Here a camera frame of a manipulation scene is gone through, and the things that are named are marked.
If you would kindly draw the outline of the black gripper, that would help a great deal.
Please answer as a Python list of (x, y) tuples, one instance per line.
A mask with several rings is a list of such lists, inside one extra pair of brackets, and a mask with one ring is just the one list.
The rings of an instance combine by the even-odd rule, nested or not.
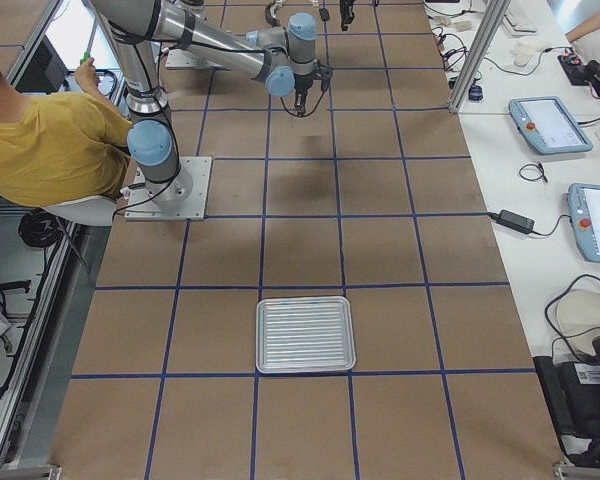
[(306, 100), (312, 88), (312, 75), (295, 75), (294, 112), (296, 115), (306, 115)]
[(353, 22), (355, 19), (354, 12), (355, 0), (340, 0), (339, 8), (341, 15), (341, 30), (348, 31), (349, 25), (343, 22)]

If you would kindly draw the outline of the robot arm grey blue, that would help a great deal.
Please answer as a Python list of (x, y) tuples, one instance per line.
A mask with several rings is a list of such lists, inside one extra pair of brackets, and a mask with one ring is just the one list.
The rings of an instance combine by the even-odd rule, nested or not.
[(180, 153), (169, 103), (183, 106), (216, 70), (242, 73), (274, 97), (292, 95), (297, 117), (308, 114), (314, 81), (330, 83), (308, 13), (238, 37), (210, 23), (201, 1), (95, 1), (92, 8), (115, 50), (133, 122), (128, 149), (139, 186), (124, 195), (128, 220), (203, 219), (212, 160)]

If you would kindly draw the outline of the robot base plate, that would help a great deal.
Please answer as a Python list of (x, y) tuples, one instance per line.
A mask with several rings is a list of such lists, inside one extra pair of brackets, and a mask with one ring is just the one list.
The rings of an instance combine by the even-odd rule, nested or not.
[(219, 68), (219, 65), (190, 51), (173, 49), (167, 54), (165, 68), (171, 70), (210, 70)]

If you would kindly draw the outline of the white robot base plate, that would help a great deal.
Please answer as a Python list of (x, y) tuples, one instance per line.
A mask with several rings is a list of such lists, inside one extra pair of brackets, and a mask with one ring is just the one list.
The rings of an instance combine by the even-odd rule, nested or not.
[(180, 158), (180, 173), (173, 183), (155, 200), (160, 187), (146, 183), (140, 167), (136, 168), (135, 183), (143, 186), (130, 193), (127, 208), (123, 211), (128, 221), (179, 221), (202, 220), (205, 216), (206, 202), (212, 170), (211, 157), (183, 156)]

